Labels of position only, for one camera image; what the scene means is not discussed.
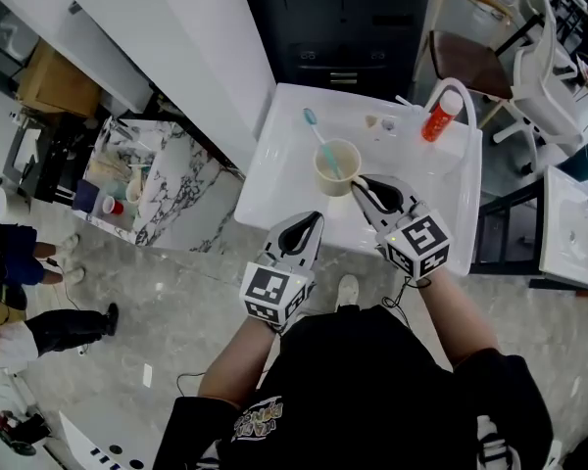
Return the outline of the large cardboard box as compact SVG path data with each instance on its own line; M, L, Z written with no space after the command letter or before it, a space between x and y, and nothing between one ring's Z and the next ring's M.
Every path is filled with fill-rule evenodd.
M16 93L23 106L45 114L69 113L92 118L102 89L89 76L40 40Z

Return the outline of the dark blue cup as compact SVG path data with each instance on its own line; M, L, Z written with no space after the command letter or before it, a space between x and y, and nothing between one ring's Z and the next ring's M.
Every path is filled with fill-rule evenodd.
M76 185L72 209L74 211L92 213L99 193L100 189L98 186L85 179L80 179Z

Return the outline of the white ceramic sink basin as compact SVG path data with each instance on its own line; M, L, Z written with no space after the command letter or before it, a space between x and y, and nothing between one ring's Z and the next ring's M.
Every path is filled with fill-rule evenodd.
M445 174L462 157L467 122L453 121L434 143L421 136L424 122L403 105L366 96L278 84L256 153L235 210L246 225L271 229L298 212L324 215L322 241L346 251L375 255L375 232L354 198L330 198L317 185L313 163L318 140L303 117L311 109L325 140L353 143L363 173L395 175L409 183L433 210L438 210L453 237L447 268L458 276L469 272L481 190L482 132L473 143L468 165ZM366 116L378 118L368 128ZM394 119L386 132L384 118Z

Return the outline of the cream plastic cup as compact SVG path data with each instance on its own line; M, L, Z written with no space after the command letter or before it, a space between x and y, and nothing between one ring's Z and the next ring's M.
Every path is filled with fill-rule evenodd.
M331 152L339 174L335 173L324 149ZM349 141L342 139L327 141L325 145L317 148L313 163L318 188L328 197L338 198L348 195L351 192L352 184L357 184L365 190L368 189L368 184L360 176L361 155L357 147Z

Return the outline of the white arched faucet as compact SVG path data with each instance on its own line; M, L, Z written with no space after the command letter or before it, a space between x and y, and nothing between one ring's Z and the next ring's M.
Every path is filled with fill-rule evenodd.
M472 98L468 93L468 90L459 80L453 77L449 77L437 81L424 106L414 105L411 102L404 99L403 97L401 97L400 95L395 96L395 99L401 105L406 107L416 117L417 120L425 122L426 120L430 119L434 103L439 101L443 94L448 90L456 92L463 99L463 108L465 109L467 117L467 133L465 149L464 153L462 154L462 157L453 167L446 170L445 174L466 167L468 165L472 144L480 141L479 137L481 136L481 130L478 129L476 126L475 107Z

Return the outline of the person's white striped shoe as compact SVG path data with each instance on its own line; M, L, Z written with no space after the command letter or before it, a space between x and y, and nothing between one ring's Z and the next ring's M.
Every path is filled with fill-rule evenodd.
M476 470L520 470L517 451L487 415L477 417Z

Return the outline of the person's black printed t-shirt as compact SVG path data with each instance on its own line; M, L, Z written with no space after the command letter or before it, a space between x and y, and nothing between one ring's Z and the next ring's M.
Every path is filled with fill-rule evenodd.
M293 325L240 408L177 399L153 470L476 470L480 415L543 470L553 428L522 357L445 370L384 307L341 309Z

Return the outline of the marble pattern counter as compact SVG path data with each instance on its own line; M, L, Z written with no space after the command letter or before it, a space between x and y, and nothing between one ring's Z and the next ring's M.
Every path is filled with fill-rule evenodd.
M127 184L143 183L138 205L125 198ZM144 119L105 120L83 179L99 187L86 222L140 248L216 253L242 183L181 125ZM123 203L122 215L102 213L106 196Z

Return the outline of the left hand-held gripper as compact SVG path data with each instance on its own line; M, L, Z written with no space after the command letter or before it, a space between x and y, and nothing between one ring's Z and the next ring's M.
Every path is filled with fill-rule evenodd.
M316 286L314 265L324 228L318 211L299 212L274 226L246 265L239 300L250 317L283 332Z

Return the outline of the red black device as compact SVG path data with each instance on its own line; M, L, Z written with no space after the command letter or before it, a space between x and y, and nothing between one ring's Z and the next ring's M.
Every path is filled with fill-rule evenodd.
M17 455L35 456L35 445L50 435L51 430L39 413L20 419L10 410L0 411L0 440Z

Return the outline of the white sink with black faucet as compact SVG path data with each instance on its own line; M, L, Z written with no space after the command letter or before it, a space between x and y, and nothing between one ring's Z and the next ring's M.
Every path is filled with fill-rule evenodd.
M588 289L588 188L554 166L544 172L539 269Z

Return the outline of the person's plain white shoe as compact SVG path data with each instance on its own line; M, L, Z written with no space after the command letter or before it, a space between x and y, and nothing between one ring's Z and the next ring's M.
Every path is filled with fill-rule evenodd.
M345 306L357 306L359 289L359 281L355 275L344 275L338 283L335 311Z

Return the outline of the red bottle with white cap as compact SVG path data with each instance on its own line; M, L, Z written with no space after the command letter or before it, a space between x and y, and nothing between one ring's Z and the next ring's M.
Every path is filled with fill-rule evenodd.
M435 142L461 112L463 107L463 97L455 90L446 90L422 126L422 138L427 142Z

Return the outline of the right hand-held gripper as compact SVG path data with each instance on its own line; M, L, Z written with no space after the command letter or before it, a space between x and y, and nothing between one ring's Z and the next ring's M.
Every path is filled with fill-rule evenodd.
M428 210L413 187L396 176L362 174L352 194L384 258L418 281L443 266L453 237L438 210Z

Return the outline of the dark cabinet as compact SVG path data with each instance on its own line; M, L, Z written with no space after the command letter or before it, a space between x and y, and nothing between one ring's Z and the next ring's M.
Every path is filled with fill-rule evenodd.
M428 0L247 2L276 82L407 95Z

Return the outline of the person's right forearm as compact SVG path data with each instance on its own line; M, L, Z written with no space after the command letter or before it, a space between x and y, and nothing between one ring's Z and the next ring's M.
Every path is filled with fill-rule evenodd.
M416 282L442 349L453 368L499 342L478 305L445 268Z

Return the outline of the white table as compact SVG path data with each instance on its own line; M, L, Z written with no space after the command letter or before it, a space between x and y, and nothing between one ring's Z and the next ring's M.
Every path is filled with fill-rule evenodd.
M67 445L85 470L153 470L162 433L96 396L59 411Z

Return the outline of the person's left forearm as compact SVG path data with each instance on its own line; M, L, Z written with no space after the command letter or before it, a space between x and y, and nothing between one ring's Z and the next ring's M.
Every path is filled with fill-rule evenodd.
M275 336L263 320L247 317L205 372L198 396L240 408L259 385Z

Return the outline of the black metal rack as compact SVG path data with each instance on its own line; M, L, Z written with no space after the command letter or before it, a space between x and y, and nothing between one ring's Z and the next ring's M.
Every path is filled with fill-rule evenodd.
M25 117L3 166L3 178L19 194L71 207L102 122L69 114Z

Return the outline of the wooden chair with brown seat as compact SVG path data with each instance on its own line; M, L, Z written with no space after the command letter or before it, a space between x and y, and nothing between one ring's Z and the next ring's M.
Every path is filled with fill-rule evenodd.
M429 30L422 34L412 81L417 80L424 61L429 58L437 79L455 78L463 83L467 90L494 101L496 103L494 108L482 118L478 125L479 128L483 128L513 97L511 82L495 52L495 44L514 21L514 14L509 6L498 0L466 0L473 4L483 4L501 15L491 42L484 45L437 27L443 1L430 1Z

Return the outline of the teal toothbrush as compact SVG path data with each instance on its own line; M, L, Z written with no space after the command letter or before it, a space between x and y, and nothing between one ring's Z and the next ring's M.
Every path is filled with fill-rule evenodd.
M322 154L324 155L329 167L331 168L335 178L342 179L343 174L340 170L340 167L339 167L332 151L327 146L326 141L319 133L318 120L316 118L315 113L309 108L304 108L303 109L303 117L304 117L306 123L308 124L308 126L310 127L310 129L312 130L313 134L316 136L316 138L319 142L320 150L321 150Z

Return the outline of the teal waste bin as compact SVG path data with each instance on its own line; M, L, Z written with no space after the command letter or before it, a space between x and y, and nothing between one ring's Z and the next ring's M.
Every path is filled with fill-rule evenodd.
M558 164L557 168L578 182L588 181L588 144Z

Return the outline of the black sink stand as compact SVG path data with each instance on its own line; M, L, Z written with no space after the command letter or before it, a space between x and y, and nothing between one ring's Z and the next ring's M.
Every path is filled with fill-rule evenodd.
M543 219L543 177L480 207L469 272L528 277L535 289L588 290L540 271Z

